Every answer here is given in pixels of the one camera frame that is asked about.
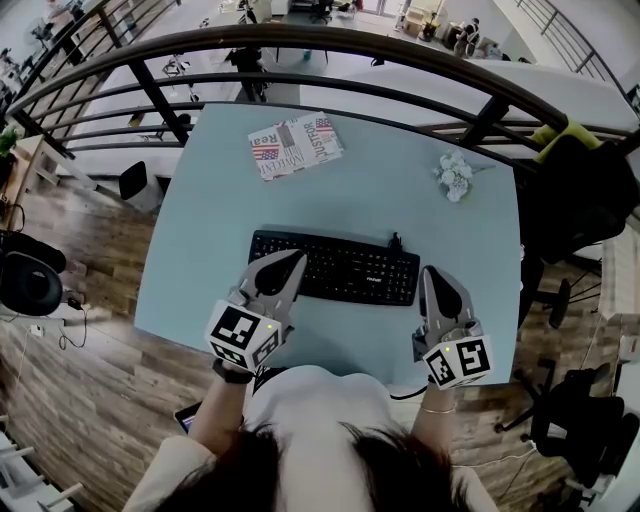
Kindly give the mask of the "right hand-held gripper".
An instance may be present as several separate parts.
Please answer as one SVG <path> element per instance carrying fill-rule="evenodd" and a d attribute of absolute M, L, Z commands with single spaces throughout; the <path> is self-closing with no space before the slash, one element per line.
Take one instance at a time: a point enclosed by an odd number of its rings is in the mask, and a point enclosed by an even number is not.
<path fill-rule="evenodd" d="M 491 340 L 474 318 L 467 289 L 451 274 L 426 265 L 419 277 L 420 314 L 428 328 L 412 335 L 414 360 L 426 364 L 439 390 L 471 384 L 493 371 Z"/>

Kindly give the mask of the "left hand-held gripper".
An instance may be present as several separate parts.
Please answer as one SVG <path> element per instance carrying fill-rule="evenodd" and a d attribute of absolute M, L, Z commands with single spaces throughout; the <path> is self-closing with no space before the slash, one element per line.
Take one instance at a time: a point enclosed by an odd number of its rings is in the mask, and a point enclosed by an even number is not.
<path fill-rule="evenodd" d="M 286 343 L 307 261 L 303 250 L 288 249 L 249 265 L 253 284 L 243 280 L 227 299 L 217 301 L 205 329 L 216 357 L 254 372 Z"/>

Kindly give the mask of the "black keyboard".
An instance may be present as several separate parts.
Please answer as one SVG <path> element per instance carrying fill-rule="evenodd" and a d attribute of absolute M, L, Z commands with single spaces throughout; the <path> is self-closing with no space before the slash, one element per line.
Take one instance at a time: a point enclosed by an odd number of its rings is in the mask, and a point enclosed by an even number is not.
<path fill-rule="evenodd" d="M 413 304 L 420 257 L 397 248 L 273 230 L 253 234 L 249 260 L 283 250 L 307 255 L 303 296 L 384 306 Z"/>

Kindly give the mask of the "person's left forearm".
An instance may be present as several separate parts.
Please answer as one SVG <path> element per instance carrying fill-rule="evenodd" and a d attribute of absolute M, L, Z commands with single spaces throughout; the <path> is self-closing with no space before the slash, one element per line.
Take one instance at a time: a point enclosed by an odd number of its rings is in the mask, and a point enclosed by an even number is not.
<path fill-rule="evenodd" d="M 188 437 L 214 456 L 222 456 L 233 444 L 242 425 L 246 390 L 247 384 L 228 383 L 215 375 Z"/>

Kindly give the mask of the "person's right forearm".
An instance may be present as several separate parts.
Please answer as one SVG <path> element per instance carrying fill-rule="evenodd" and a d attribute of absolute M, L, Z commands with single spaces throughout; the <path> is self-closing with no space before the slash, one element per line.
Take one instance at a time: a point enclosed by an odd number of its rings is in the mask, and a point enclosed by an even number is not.
<path fill-rule="evenodd" d="M 434 451 L 448 453 L 455 419 L 455 392 L 430 382 L 420 403 L 411 435 Z"/>

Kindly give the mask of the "light blue table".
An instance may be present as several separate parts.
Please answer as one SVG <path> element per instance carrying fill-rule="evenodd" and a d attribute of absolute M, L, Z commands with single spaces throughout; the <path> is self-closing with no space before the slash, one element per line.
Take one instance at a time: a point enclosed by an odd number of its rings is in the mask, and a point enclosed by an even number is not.
<path fill-rule="evenodd" d="M 513 171 L 466 151 L 470 193 L 457 203 L 434 171 L 451 145 L 373 122 L 331 115 L 343 146 L 333 161 L 264 181 L 249 137 L 295 118 L 294 109 L 206 107 L 184 148 L 159 211 L 134 323 L 167 340 L 206 350 L 215 303 L 248 263 L 258 229 L 386 245 L 398 235 L 422 264 L 449 272 L 469 291 L 489 336 L 493 371 L 508 381 L 519 316 L 520 235 Z"/>

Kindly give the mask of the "black wristwatch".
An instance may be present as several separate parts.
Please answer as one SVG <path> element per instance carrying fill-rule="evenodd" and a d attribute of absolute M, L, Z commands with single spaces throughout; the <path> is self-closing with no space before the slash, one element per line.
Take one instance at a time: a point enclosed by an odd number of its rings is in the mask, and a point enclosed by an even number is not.
<path fill-rule="evenodd" d="M 235 366 L 228 368 L 225 366 L 226 361 L 221 358 L 216 358 L 213 362 L 212 369 L 221 377 L 226 383 L 236 385 L 247 385 L 253 378 L 254 374 L 246 371 L 238 371 Z"/>

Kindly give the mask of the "person in white coat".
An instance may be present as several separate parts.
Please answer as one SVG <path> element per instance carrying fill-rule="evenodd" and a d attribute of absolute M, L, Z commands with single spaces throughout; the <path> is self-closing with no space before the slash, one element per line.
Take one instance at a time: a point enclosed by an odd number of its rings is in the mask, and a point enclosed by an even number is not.
<path fill-rule="evenodd" d="M 253 374 L 231 447 L 165 439 L 122 512 L 499 512 L 473 469 L 394 420 L 375 378 Z"/>

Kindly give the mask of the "printed newspaper booklet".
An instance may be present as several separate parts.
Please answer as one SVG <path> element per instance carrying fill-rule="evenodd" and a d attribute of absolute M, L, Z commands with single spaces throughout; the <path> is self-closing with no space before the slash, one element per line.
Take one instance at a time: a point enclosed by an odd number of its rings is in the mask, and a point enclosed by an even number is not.
<path fill-rule="evenodd" d="M 272 181 L 343 156 L 343 146 L 324 112 L 289 119 L 248 136 L 263 181 Z"/>

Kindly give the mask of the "white flower bouquet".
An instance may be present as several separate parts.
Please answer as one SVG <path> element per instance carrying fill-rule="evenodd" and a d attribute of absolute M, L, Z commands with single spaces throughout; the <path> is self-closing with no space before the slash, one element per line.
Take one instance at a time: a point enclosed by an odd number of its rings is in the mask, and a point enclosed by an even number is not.
<path fill-rule="evenodd" d="M 494 168 L 494 165 L 471 165 L 461 150 L 451 150 L 439 158 L 432 174 L 446 199 L 460 203 L 471 192 L 474 177 Z"/>

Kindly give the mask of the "black waist-worn device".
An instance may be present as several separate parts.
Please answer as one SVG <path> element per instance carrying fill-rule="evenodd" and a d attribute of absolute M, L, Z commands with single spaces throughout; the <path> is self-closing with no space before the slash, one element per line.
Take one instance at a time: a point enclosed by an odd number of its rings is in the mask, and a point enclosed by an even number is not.
<path fill-rule="evenodd" d="M 185 433 L 189 433 L 202 402 L 195 403 L 174 413 L 174 418 Z"/>

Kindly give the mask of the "small black seat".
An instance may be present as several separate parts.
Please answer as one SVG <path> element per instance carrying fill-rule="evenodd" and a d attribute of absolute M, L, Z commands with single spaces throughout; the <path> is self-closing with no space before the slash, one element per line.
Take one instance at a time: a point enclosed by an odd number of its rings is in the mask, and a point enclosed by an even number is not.
<path fill-rule="evenodd" d="M 127 168 L 118 179 L 120 197 L 129 201 L 143 192 L 148 185 L 146 164 L 138 161 Z"/>

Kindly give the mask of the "black mesh office chair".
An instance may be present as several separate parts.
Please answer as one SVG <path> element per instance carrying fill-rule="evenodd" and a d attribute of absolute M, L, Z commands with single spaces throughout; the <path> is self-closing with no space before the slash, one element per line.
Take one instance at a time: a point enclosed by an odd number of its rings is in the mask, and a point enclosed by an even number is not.
<path fill-rule="evenodd" d="M 569 305 L 571 285 L 564 279 L 558 292 L 540 291 L 544 266 L 621 234 L 640 205 L 640 184 L 614 142 L 589 149 L 576 137 L 564 136 L 516 192 L 524 251 L 518 322 L 540 302 L 551 308 L 549 324 L 557 328 Z"/>

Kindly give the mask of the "black wheeled office chair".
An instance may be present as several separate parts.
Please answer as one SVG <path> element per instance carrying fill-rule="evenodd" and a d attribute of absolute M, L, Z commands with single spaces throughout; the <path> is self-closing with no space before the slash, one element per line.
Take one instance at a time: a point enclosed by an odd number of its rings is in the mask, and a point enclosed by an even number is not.
<path fill-rule="evenodd" d="M 531 441 L 544 457 L 562 457 L 577 482 L 591 489 L 599 478 L 616 477 L 640 434 L 640 417 L 625 410 L 621 397 L 595 397 L 594 384 L 610 375 L 608 363 L 598 368 L 570 370 L 564 380 L 552 384 L 556 363 L 541 359 L 538 366 L 548 370 L 545 381 L 535 386 L 522 370 L 514 372 L 532 398 L 532 406 L 507 425 L 494 430 L 507 432 L 529 420 L 530 432 L 521 436 Z"/>

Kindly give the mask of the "green cloth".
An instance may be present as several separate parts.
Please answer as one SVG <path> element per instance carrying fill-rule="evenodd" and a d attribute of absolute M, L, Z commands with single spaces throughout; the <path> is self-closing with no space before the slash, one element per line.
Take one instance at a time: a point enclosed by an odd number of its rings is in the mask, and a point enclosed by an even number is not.
<path fill-rule="evenodd" d="M 534 161 L 542 164 L 554 145 L 564 137 L 573 137 L 589 150 L 599 148 L 603 142 L 580 123 L 568 119 L 566 127 L 558 132 L 549 125 L 537 128 L 528 139 L 542 147 Z"/>

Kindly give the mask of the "black metal railing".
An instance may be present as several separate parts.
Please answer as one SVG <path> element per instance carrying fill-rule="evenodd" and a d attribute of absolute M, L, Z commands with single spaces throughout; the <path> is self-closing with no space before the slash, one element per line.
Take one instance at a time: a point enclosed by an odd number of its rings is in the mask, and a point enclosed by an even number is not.
<path fill-rule="evenodd" d="M 169 58 L 224 57 L 259 47 L 348 56 L 362 71 L 236 72 L 229 65 L 162 77 Z M 208 105 L 230 104 L 251 82 L 295 86 L 283 108 L 393 126 L 504 162 L 532 158 L 533 134 L 581 124 L 640 156 L 640 117 L 608 84 L 518 63 L 465 61 L 399 38 L 318 25 L 226 25 L 149 39 L 112 50 L 43 84 L 29 80 L 8 117 L 69 156 L 116 149 L 185 146 Z"/>

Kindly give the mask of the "wooden desk with white legs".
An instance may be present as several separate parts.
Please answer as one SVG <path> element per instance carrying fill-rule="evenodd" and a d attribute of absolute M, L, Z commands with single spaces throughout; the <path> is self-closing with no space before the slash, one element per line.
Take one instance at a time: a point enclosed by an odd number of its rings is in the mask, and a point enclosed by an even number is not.
<path fill-rule="evenodd" d="M 56 167 L 62 168 L 88 190 L 98 189 L 96 181 L 83 172 L 72 159 L 49 144 L 43 135 L 20 139 L 11 150 L 11 154 L 15 161 L 4 192 L 9 205 L 19 204 L 37 177 L 53 185 L 59 184 L 58 175 L 44 168 L 45 160 L 51 160 Z"/>

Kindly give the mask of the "green potted plant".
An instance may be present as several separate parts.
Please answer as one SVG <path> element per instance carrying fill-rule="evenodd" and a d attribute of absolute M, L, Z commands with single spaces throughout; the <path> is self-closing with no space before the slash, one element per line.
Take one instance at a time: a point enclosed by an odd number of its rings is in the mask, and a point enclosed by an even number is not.
<path fill-rule="evenodd" d="M 9 172 L 15 161 L 13 149 L 19 134 L 14 125 L 8 125 L 0 133 L 0 173 Z"/>

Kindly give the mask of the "white slatted rack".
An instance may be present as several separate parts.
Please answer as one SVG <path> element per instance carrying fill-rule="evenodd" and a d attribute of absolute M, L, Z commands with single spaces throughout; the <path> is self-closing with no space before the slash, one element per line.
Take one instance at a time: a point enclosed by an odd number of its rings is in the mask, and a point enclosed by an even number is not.
<path fill-rule="evenodd" d="M 71 497 L 80 483 L 59 490 L 32 468 L 33 447 L 19 448 L 5 433 L 8 415 L 0 414 L 0 512 L 77 512 Z"/>

